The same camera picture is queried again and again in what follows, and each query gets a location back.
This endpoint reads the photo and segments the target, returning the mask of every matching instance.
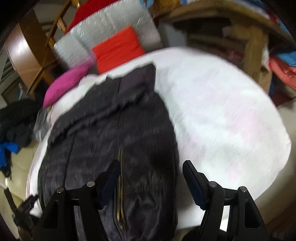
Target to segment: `coral fabric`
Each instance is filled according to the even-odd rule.
[[[116,2],[117,0],[89,0],[77,10],[71,24],[67,27],[66,32],[69,32],[75,25],[86,19],[93,13],[101,10],[104,7]]]
[[[73,69],[68,70],[58,77],[46,91],[43,108],[54,104],[66,92],[72,89],[84,77],[90,69],[90,64],[83,64]]]
[[[270,58],[269,66],[281,81],[296,90],[296,67],[289,66],[286,62],[275,56]]]
[[[101,42],[93,51],[100,74],[145,54],[131,26]]]

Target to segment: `gold zipper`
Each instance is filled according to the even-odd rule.
[[[117,160],[120,162],[120,175],[118,178],[118,192],[117,192],[117,211],[116,218],[121,230],[125,230],[125,220],[123,213],[123,150],[118,151]]]

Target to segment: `white fabric surface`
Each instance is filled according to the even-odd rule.
[[[227,61],[191,48],[154,51],[103,75],[88,75],[52,108],[51,123],[106,75],[115,78],[153,62],[155,91],[174,125],[180,170],[191,160],[199,172],[224,188],[244,185],[259,197],[285,166],[291,141],[277,109],[265,92]],[[37,177],[47,138],[40,143],[28,175],[26,195],[37,193]],[[178,229],[201,223],[204,212],[193,202],[180,173],[177,183]],[[41,214],[38,204],[32,214]]]

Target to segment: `bubble wrap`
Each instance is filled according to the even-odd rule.
[[[121,0],[101,9],[72,28],[70,34],[91,49],[129,25],[146,52],[161,48],[161,38],[152,17],[138,0]]]
[[[87,49],[70,34],[66,34],[56,42],[54,50],[62,62],[70,69],[94,59]]]

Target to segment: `black jacket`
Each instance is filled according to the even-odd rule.
[[[115,158],[123,179],[100,211],[109,240],[173,238],[179,158],[174,128],[154,83],[152,64],[107,78],[58,119],[38,174],[42,208],[58,187],[82,187]],[[79,210],[75,218],[78,237],[85,240]]]

